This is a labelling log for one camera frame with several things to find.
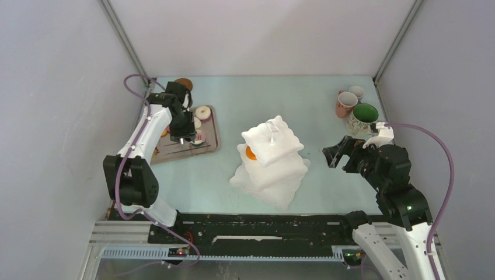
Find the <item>table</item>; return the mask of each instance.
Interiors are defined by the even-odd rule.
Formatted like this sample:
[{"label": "table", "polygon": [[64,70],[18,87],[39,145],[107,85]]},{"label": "table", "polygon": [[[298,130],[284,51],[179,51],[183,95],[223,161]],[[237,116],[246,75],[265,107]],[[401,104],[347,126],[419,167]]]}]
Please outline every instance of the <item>table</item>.
[{"label": "table", "polygon": [[[182,77],[162,77],[168,81]],[[186,213],[216,214],[345,214],[363,210],[380,214],[376,192],[357,174],[327,167],[322,148],[337,144],[348,132],[345,119],[334,110],[339,90],[361,86],[364,103],[384,114],[370,76],[236,76],[187,77],[194,85],[193,106],[212,105],[217,112],[221,137],[218,152],[152,166],[159,195],[171,207]],[[240,133],[280,115],[311,160],[306,177],[285,212],[269,206],[229,184],[241,164],[236,146]]]}]

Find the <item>gray floor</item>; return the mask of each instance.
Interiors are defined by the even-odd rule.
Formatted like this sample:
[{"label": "gray floor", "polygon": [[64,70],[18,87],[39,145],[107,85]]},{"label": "gray floor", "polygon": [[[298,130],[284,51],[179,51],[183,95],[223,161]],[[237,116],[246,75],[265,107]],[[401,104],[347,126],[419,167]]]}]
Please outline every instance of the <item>gray floor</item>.
[{"label": "gray floor", "polygon": [[[267,262],[267,261],[202,261],[190,268],[172,268],[152,265],[131,275],[114,277],[102,269],[106,265],[109,271],[118,273],[131,270],[148,261],[110,260],[100,266],[100,280],[135,279],[221,279],[221,280],[278,280],[311,279],[340,280],[361,279],[359,269],[346,270],[340,262]],[[366,269],[364,279],[375,280],[378,276]]]}]

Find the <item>cup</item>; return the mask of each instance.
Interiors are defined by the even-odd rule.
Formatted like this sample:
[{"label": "cup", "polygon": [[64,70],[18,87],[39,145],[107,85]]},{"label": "cup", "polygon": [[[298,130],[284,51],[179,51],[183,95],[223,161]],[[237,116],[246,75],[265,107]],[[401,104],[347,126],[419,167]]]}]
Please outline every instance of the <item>cup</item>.
[{"label": "cup", "polygon": [[335,114],[339,118],[345,118],[349,116],[354,106],[356,106],[358,99],[354,93],[340,92],[337,98],[337,106],[335,108]]},{"label": "cup", "polygon": [[371,123],[377,121],[378,110],[370,104],[361,103],[353,109],[347,120],[347,131],[357,137],[371,135]]},{"label": "cup", "polygon": [[350,93],[354,93],[356,95],[357,100],[361,101],[361,99],[364,97],[364,89],[360,86],[352,86],[349,88]]}]

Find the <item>wall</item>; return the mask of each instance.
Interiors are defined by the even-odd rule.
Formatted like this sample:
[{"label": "wall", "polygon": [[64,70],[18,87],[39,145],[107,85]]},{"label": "wall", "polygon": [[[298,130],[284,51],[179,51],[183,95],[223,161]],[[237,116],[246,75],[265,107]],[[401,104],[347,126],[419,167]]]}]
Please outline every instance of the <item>wall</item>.
[{"label": "wall", "polygon": [[94,0],[1,1],[0,26],[0,279],[75,279],[109,203],[103,158],[137,117],[135,70]]},{"label": "wall", "polygon": [[[426,1],[380,84],[391,122],[421,125],[452,152],[454,192],[438,234],[455,279],[493,278],[494,10],[491,0]],[[436,215],[448,184],[446,157],[421,132],[396,134]]]},{"label": "wall", "polygon": [[374,75],[413,2],[111,1],[153,76]]}]

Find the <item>brown tray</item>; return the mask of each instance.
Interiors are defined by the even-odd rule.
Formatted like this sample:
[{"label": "brown tray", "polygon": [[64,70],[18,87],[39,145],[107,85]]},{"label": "brown tray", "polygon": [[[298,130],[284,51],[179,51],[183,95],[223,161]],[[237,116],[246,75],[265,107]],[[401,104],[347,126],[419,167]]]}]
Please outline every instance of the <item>brown tray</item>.
[{"label": "brown tray", "polygon": [[[218,130],[217,114],[213,106],[207,105],[211,109],[211,118],[201,123],[200,130],[206,132],[206,141],[200,147],[194,147],[191,143],[175,143],[170,140],[170,135],[160,138],[156,144],[155,152],[151,157],[151,165],[162,162],[171,162],[174,160],[185,159],[191,156],[205,155],[213,153],[220,149],[220,132]],[[191,108],[193,115],[196,116],[196,108]]]}]

